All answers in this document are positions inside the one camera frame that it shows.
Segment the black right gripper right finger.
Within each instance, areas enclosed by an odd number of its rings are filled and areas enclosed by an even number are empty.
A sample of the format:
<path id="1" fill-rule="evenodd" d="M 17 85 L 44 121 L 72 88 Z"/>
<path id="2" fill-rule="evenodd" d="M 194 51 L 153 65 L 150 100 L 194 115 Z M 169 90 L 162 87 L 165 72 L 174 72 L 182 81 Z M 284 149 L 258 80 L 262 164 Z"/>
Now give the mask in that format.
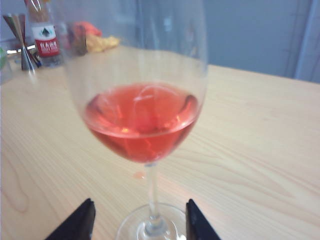
<path id="1" fill-rule="evenodd" d="M 221 240 L 193 199 L 185 205 L 187 240 Z"/>

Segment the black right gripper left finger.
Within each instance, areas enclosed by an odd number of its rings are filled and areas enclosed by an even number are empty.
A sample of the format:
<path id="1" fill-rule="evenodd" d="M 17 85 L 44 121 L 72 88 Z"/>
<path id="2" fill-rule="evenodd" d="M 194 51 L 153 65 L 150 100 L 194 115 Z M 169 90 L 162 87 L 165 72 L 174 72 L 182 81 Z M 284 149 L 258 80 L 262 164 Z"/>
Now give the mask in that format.
<path id="1" fill-rule="evenodd" d="M 91 240 L 95 218 L 95 203 L 87 198 L 46 240 Z"/>

